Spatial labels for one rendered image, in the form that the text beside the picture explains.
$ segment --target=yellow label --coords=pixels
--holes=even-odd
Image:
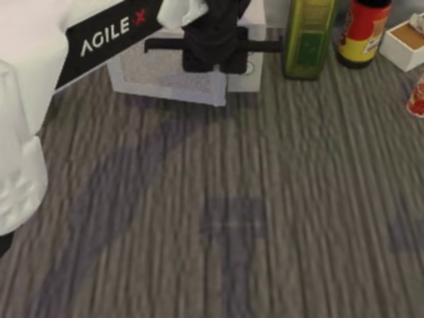
[[[381,37],[378,35],[364,41],[347,38],[346,43],[339,46],[339,52],[350,61],[367,62],[375,57]]]

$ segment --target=tissue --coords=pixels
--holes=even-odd
[[[424,17],[414,13],[409,19],[409,25],[419,34],[424,36]]]

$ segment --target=jar with yellow label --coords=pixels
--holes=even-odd
[[[374,59],[382,39],[392,0],[352,0],[337,50],[348,68],[364,68]]]

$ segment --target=brown object in box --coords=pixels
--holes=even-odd
[[[424,36],[419,34],[409,24],[395,28],[392,34],[413,50],[424,47]]]

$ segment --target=gray wooden surface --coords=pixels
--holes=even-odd
[[[105,68],[52,101],[50,177],[0,261],[1,318],[424,317],[418,72],[269,55],[225,108],[126,96]]]

